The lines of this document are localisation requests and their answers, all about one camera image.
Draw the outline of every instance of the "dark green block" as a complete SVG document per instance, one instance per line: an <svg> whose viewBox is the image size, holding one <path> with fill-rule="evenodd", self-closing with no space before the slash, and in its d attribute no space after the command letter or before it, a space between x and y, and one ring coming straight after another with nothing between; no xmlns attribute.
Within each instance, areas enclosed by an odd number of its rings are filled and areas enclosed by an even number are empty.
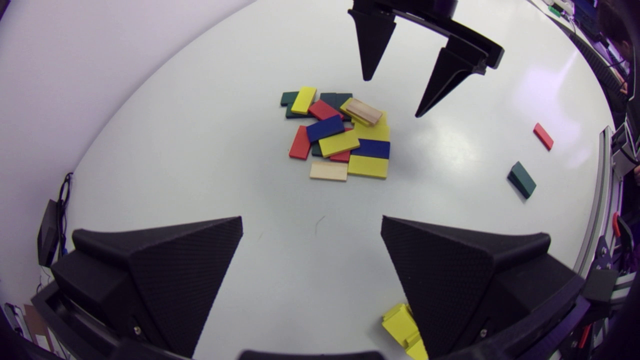
<svg viewBox="0 0 640 360"><path fill-rule="evenodd" d="M528 199L536 189L536 183L519 161L513 165L507 179L515 185L525 199Z"/></svg>
<svg viewBox="0 0 640 360"><path fill-rule="evenodd" d="M287 105L287 112L284 115L284 117L286 117L287 119L304 119L314 117L313 115L311 115L311 113L307 113L306 115L293 113L291 112L291 106L293 106L293 102Z"/></svg>
<svg viewBox="0 0 640 360"><path fill-rule="evenodd" d="M353 97L353 94L348 93L339 93L335 94L335 109L340 111L340 107L344 104L345 101L349 100L350 97ZM344 115L344 121L351 121L351 115L347 113L342 113Z"/></svg>
<svg viewBox="0 0 640 360"><path fill-rule="evenodd" d="M340 110L342 104L344 104L345 101L349 100L350 97L353 97L353 94L350 92L335 94L335 105L337 106L337 109Z"/></svg>
<svg viewBox="0 0 640 360"><path fill-rule="evenodd" d="M332 108L338 110L335 107L335 92L323 92L320 94L320 100L326 102Z"/></svg>
<svg viewBox="0 0 640 360"><path fill-rule="evenodd" d="M311 143L311 155L320 156L322 158L322 150L320 150L320 143L319 142L312 142Z"/></svg>
<svg viewBox="0 0 640 360"><path fill-rule="evenodd" d="M297 91L292 92L283 92L282 98L280 98L280 106L287 106L289 104L293 104L293 102L298 97Z"/></svg>

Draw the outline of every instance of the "white table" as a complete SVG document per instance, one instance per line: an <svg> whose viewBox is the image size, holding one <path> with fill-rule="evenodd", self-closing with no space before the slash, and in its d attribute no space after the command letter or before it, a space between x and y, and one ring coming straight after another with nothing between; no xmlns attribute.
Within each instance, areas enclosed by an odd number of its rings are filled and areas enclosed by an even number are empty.
<svg viewBox="0 0 640 360"><path fill-rule="evenodd" d="M403 358L381 315L404 301L382 215L491 231L551 234L573 267L594 196L607 103L568 38L525 1L460 1L454 19L505 48L413 117L446 39L397 19L374 79L361 78L352 2L258 1L160 68L111 119L78 168L68 209L77 228L126 231L242 215L244 236L195 352L377 349ZM308 178L287 156L296 129L284 91L353 92L388 111L386 181ZM541 122L555 140L533 135ZM508 180L521 161L538 187Z"/></svg>

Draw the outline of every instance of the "person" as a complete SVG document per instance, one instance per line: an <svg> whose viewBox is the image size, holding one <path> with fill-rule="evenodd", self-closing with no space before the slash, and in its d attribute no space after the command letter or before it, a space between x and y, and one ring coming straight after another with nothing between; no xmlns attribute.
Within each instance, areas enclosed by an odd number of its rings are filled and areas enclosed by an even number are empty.
<svg viewBox="0 0 640 360"><path fill-rule="evenodd" d="M611 44L618 50L623 60L633 64L634 46L627 31L625 23L616 9L616 0L603 0L598 3L597 21L600 32L606 36ZM620 92L629 95L629 89L633 91L633 67L627 78L623 78L616 73L618 80L622 82Z"/></svg>

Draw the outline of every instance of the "blue block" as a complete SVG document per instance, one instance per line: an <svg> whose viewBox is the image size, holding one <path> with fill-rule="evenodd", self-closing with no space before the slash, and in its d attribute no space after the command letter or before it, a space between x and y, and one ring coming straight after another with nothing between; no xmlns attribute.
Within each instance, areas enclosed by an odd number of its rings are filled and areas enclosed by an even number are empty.
<svg viewBox="0 0 640 360"><path fill-rule="evenodd" d="M389 159L390 142L360 139L360 147L351 150L351 155L368 156L370 158Z"/></svg>
<svg viewBox="0 0 640 360"><path fill-rule="evenodd" d="M307 126L307 136L309 142L318 141L331 135L336 135L344 132L344 125L340 115L334 115L326 120L316 122L313 125Z"/></svg>

